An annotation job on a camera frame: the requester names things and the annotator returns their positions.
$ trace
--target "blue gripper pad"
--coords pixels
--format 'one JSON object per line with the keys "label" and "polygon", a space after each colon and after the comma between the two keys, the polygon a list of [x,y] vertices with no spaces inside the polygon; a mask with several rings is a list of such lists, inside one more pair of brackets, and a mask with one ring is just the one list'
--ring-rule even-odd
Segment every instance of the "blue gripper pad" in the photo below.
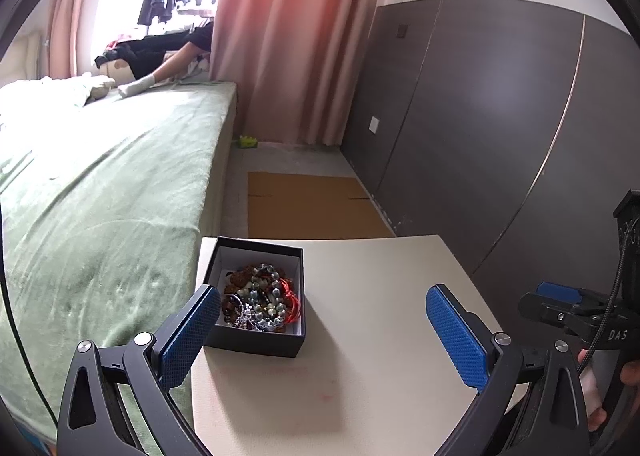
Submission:
{"label": "blue gripper pad", "polygon": [[582,296],[580,292],[570,286],[555,284],[552,282],[541,282],[536,288],[536,293],[543,297],[550,297],[556,301],[567,302],[569,304],[580,304]]}
{"label": "blue gripper pad", "polygon": [[488,380],[486,351],[436,286],[427,292],[427,317],[462,381],[481,392]]}
{"label": "blue gripper pad", "polygon": [[168,391],[184,382],[220,315],[220,294],[211,287],[160,355],[160,386]]}

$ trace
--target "beaded bracelet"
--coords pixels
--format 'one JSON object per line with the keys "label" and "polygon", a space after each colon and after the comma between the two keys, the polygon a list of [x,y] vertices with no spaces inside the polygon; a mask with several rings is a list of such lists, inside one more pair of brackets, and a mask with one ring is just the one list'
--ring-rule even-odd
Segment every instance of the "beaded bracelet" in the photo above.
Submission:
{"label": "beaded bracelet", "polygon": [[281,277],[273,265],[249,265],[227,275],[230,283],[222,309],[230,326],[282,333],[300,318],[300,300],[291,289],[292,281]]}

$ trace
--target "cardboard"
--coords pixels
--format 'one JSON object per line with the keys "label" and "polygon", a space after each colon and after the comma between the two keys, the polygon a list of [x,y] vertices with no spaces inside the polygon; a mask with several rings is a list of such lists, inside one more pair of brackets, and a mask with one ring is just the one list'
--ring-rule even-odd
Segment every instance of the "cardboard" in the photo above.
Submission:
{"label": "cardboard", "polygon": [[355,178],[250,172],[248,217],[250,238],[393,237]]}

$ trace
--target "pink curtain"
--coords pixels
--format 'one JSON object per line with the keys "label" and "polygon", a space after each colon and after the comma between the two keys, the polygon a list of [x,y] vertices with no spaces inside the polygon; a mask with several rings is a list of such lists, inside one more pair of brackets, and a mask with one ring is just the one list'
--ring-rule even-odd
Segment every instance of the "pink curtain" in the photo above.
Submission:
{"label": "pink curtain", "polygon": [[49,31],[49,76],[67,79],[78,75],[78,25],[82,0],[53,0]]}
{"label": "pink curtain", "polygon": [[238,84],[236,133],[339,144],[376,0],[220,0],[210,77]]}

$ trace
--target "box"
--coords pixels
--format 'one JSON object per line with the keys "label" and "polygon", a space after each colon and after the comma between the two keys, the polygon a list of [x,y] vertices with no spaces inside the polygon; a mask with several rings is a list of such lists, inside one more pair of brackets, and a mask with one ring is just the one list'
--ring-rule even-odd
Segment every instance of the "box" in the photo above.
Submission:
{"label": "box", "polygon": [[220,296],[223,297],[228,272],[235,272],[248,264],[260,265],[261,263],[282,268],[287,279],[292,280],[293,291],[300,300],[300,319],[293,324],[288,324],[284,333],[276,333],[234,328],[225,323],[221,313],[209,333],[205,346],[293,358],[298,354],[306,335],[302,248],[218,238],[207,267],[205,282],[217,287]]}

